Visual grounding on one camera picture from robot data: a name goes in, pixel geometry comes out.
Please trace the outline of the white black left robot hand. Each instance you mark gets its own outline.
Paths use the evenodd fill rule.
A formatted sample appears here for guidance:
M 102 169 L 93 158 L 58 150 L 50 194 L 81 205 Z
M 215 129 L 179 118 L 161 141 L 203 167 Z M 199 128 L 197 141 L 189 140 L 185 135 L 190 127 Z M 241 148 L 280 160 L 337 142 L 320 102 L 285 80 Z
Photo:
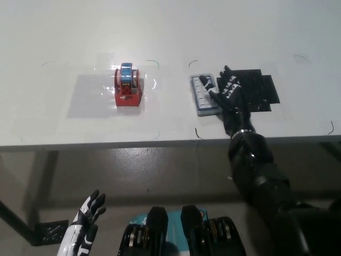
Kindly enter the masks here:
M 95 222 L 106 211 L 104 203 L 105 194 L 100 194 L 98 190 L 88 196 L 67 228 L 57 256 L 90 254 L 98 231 Z

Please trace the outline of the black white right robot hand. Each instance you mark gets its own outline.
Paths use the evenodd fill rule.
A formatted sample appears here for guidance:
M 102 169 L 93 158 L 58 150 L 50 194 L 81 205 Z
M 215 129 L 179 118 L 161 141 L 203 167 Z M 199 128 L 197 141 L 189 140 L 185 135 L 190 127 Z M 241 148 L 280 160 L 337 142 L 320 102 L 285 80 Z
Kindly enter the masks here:
M 228 66 L 220 72 L 216 86 L 204 75 L 200 75 L 199 80 L 211 99 L 221 108 L 227 135 L 233 138 L 240 133 L 255 132 L 250 121 L 251 114 L 242 85 Z

